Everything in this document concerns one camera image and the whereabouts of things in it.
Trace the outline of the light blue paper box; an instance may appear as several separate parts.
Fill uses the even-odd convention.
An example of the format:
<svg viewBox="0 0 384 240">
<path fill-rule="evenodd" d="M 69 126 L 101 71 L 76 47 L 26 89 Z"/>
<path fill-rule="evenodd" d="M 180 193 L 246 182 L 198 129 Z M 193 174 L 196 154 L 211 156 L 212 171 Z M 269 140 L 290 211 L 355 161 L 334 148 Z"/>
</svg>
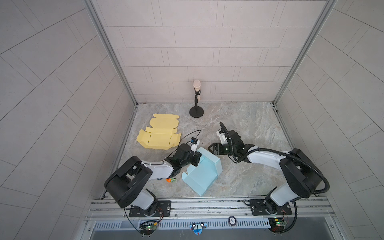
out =
<svg viewBox="0 0 384 240">
<path fill-rule="evenodd" d="M 199 196 L 202 196 L 222 173 L 221 159 L 204 148 L 198 148 L 201 153 L 197 167 L 190 165 L 182 173 L 182 180 Z"/>
</svg>

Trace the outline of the yellow paper box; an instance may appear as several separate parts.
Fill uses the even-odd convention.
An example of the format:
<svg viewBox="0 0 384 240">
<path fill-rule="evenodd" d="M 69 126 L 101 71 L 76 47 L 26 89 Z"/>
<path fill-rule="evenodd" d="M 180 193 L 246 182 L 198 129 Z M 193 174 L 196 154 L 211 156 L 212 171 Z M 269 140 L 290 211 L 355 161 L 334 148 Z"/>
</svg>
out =
<svg viewBox="0 0 384 240">
<path fill-rule="evenodd" d="M 181 134 L 177 133 L 179 118 L 178 115 L 153 114 L 150 127 L 140 130 L 137 142 L 146 149 L 169 150 L 176 147 L 181 140 Z"/>
</svg>

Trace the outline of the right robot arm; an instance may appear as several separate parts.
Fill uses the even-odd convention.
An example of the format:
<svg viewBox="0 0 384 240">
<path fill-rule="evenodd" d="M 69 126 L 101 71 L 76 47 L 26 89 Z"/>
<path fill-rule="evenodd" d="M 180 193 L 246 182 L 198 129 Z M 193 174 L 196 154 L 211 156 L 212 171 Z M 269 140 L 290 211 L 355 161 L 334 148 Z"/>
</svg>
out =
<svg viewBox="0 0 384 240">
<path fill-rule="evenodd" d="M 236 131 L 228 131 L 225 127 L 219 129 L 217 135 L 220 142 L 208 147 L 212 154 L 227 155 L 236 164 L 262 164 L 283 172 L 286 183 L 273 189 L 261 204 L 270 215 L 279 213 L 288 202 L 307 199 L 330 188 L 322 172 L 299 149 L 281 152 L 244 144 Z"/>
</svg>

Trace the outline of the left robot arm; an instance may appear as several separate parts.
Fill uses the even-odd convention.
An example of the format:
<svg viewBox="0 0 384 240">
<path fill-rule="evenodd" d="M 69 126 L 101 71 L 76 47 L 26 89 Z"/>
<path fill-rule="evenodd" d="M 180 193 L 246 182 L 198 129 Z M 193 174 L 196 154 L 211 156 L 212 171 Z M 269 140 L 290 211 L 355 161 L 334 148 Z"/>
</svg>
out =
<svg viewBox="0 0 384 240">
<path fill-rule="evenodd" d="M 172 157 L 160 162 L 141 161 L 133 156 L 107 178 L 104 187 L 121 208 L 132 205 L 152 215 L 159 201 L 145 185 L 149 180 L 171 179 L 185 166 L 197 167 L 202 156 L 197 146 L 197 143 L 181 144 Z"/>
</svg>

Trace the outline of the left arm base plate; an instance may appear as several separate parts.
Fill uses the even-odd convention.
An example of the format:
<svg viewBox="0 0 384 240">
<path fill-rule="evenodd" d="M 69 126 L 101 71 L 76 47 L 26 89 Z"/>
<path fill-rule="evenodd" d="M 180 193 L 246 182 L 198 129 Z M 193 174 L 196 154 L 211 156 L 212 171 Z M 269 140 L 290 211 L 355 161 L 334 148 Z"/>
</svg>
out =
<svg viewBox="0 0 384 240">
<path fill-rule="evenodd" d="M 139 206 L 131 206 L 129 217 L 130 218 L 159 218 L 169 217 L 171 211 L 171 201 L 155 201 L 146 210 Z"/>
</svg>

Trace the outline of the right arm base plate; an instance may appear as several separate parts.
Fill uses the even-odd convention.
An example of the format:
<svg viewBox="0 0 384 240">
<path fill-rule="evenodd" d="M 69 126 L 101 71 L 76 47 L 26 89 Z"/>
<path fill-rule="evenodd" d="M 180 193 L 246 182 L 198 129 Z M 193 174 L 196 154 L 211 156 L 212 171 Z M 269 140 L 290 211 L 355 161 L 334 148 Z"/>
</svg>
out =
<svg viewBox="0 0 384 240">
<path fill-rule="evenodd" d="M 248 205 L 253 216 L 283 216 L 292 215 L 292 208 L 289 203 L 278 206 L 275 202 L 263 199 L 251 199 Z"/>
</svg>

